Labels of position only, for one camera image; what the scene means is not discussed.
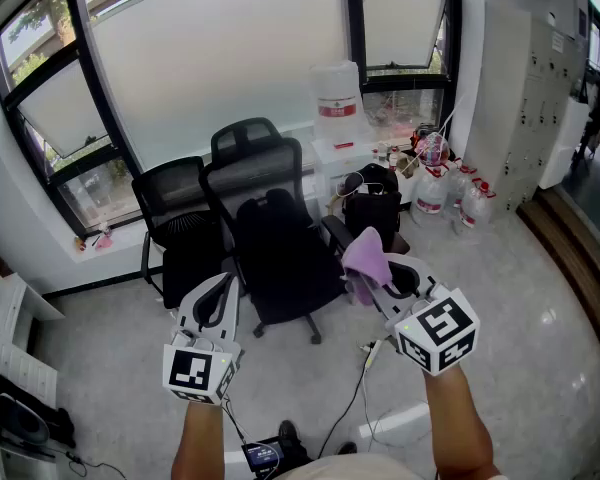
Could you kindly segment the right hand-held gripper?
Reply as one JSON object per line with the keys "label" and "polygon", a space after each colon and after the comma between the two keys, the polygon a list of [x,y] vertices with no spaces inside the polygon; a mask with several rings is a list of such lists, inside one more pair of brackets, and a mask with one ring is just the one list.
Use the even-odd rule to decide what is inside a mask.
{"label": "right hand-held gripper", "polygon": [[362,280],[397,352],[437,376],[475,350],[480,320],[460,289],[447,288],[422,260],[385,257],[391,280],[383,285],[366,275]]}

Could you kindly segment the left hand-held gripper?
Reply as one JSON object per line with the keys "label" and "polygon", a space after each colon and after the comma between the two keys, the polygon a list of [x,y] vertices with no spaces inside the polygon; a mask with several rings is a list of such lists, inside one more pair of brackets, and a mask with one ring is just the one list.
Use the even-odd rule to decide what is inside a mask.
{"label": "left hand-held gripper", "polygon": [[240,282],[230,272],[203,281],[183,298],[163,349],[166,390],[189,402],[222,403],[243,354],[235,341],[239,305]]}

